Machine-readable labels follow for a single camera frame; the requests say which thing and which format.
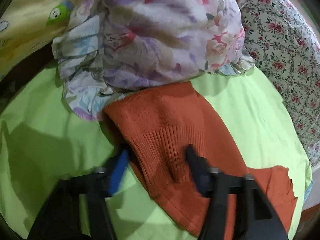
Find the orange garment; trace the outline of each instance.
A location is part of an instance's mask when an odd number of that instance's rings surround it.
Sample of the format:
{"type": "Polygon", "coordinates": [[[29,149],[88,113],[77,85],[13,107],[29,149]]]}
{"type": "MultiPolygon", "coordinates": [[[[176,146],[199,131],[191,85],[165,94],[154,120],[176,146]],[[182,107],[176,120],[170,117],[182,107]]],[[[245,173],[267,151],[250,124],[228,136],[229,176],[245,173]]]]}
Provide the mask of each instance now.
{"type": "MultiPolygon", "coordinates": [[[[190,82],[137,92],[104,112],[131,146],[132,166],[151,198],[191,234],[200,233],[208,199],[197,192],[184,160],[189,144],[226,174],[253,174],[288,232],[297,200],[288,169],[247,168],[227,127],[190,82]]],[[[236,198],[229,195],[225,240],[232,239],[235,211],[236,198]]]]}

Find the floral bedsheet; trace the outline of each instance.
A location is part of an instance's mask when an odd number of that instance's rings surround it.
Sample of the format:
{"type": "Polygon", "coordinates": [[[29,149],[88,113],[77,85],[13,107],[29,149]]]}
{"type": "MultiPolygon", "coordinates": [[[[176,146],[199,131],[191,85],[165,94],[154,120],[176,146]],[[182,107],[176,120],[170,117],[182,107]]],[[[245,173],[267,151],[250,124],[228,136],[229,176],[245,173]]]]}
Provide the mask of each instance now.
{"type": "Polygon", "coordinates": [[[320,161],[320,45],[289,0],[249,0],[245,46],[282,95],[311,165],[320,161]]]}

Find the ribbed knit texture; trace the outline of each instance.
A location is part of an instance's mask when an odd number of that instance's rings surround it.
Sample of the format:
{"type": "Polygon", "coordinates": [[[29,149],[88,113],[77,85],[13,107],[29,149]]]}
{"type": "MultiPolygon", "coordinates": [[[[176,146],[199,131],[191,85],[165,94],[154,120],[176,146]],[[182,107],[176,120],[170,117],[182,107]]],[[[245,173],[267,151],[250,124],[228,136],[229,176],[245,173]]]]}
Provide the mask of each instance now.
{"type": "MultiPolygon", "coordinates": [[[[194,91],[190,82],[137,92],[106,106],[104,112],[107,123],[110,124],[112,120],[132,147],[135,153],[131,159],[132,167],[151,198],[193,235],[200,233],[208,199],[199,195],[191,180],[184,159],[187,145],[193,144],[200,156],[226,174],[255,174],[255,170],[249,171],[246,167],[219,115],[205,98],[194,91]]],[[[271,173],[265,172],[269,176],[258,173],[264,182],[262,189],[265,192],[271,173]]],[[[279,195],[285,196],[283,202],[287,205],[282,213],[287,214],[281,219],[287,225],[288,221],[291,222],[296,199],[288,176],[283,175],[277,179],[287,182],[289,187],[275,189],[279,195]]],[[[235,210],[236,199],[230,195],[225,240],[232,239],[235,210]]]]}

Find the pastel floral fabric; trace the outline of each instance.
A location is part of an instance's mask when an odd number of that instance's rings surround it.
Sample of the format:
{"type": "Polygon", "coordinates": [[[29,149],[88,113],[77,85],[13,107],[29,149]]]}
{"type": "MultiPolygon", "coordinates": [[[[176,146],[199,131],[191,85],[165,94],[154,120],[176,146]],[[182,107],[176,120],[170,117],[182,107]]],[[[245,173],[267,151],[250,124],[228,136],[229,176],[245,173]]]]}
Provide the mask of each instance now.
{"type": "Polygon", "coordinates": [[[94,120],[105,104],[128,90],[186,80],[222,66],[224,73],[242,73],[254,65],[242,53],[239,6],[245,2],[81,0],[71,13],[69,31],[52,44],[64,98],[79,117],[94,120]]]}
{"type": "Polygon", "coordinates": [[[244,44],[282,95],[311,165],[320,161],[320,45],[289,0],[249,0],[244,44]]]}

